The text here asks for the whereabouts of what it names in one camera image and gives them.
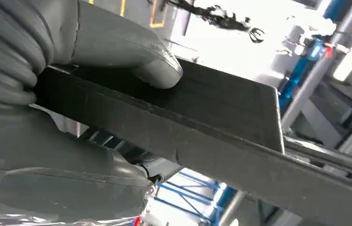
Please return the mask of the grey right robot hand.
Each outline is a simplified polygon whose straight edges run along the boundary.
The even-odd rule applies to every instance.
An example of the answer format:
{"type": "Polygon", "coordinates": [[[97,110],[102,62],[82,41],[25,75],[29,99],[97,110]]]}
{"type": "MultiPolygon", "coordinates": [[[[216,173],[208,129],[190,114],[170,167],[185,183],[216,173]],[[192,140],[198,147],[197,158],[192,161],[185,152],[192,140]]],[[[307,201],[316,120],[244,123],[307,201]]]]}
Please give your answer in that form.
{"type": "Polygon", "coordinates": [[[158,36],[82,0],[0,0],[0,226],[107,226],[146,208],[153,183],[117,151],[33,108],[51,64],[134,67],[169,89],[182,68],[158,36]]]}

